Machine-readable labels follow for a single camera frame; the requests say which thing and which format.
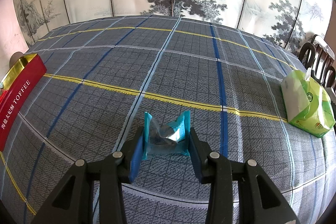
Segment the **dark wooden chair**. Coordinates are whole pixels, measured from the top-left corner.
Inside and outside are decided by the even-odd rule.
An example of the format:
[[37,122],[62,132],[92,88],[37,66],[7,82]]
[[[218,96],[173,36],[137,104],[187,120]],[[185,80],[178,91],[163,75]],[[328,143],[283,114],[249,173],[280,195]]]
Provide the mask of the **dark wooden chair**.
[[301,47],[298,59],[305,69],[311,69],[311,77],[335,96],[335,53],[323,38],[313,35]]

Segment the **teal candy wrapper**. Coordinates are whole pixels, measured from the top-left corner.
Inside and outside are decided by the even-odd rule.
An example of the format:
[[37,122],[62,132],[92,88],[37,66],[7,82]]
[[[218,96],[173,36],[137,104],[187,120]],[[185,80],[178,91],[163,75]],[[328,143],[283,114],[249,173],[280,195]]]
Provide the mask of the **teal candy wrapper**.
[[144,112],[144,150],[142,159],[153,155],[189,156],[190,110],[184,111],[176,120],[159,126],[157,120]]

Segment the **green tissue pack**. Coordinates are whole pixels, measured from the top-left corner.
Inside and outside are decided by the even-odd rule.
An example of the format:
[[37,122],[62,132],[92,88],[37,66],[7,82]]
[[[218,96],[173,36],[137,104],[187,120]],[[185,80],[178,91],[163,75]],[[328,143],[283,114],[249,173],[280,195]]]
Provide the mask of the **green tissue pack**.
[[311,70],[292,70],[281,82],[289,124],[322,138],[333,129],[335,118],[327,91],[310,76]]

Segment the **red snack packet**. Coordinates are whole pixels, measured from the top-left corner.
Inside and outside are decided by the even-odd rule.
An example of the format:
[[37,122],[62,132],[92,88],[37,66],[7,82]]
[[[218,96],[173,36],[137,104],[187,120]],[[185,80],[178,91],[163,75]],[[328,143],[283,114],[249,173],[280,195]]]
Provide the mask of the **red snack packet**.
[[3,90],[3,91],[1,92],[0,102],[2,102],[2,100],[6,97],[6,94],[7,94],[7,90]]

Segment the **blue plaid tablecloth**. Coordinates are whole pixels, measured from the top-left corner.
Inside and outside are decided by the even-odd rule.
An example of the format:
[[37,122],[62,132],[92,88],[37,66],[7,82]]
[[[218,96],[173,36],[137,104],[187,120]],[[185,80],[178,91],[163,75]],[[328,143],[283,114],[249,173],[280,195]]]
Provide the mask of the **blue plaid tablecloth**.
[[230,160],[256,160],[301,223],[315,223],[335,195],[335,134],[316,138],[286,121],[280,83],[303,66],[263,38],[131,16],[59,27],[29,52],[47,73],[1,153],[1,201],[17,223],[33,220],[75,160],[120,149],[145,113],[164,125],[190,110],[199,139]]

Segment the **red gold toffee tin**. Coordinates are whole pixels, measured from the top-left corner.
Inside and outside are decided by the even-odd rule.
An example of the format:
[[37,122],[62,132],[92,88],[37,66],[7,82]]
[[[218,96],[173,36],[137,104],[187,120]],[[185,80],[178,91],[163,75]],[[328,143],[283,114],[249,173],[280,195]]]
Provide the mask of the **red gold toffee tin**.
[[18,112],[46,71],[41,57],[37,53],[31,53],[20,57],[1,80],[3,90],[7,90],[6,97],[1,102],[1,151]]

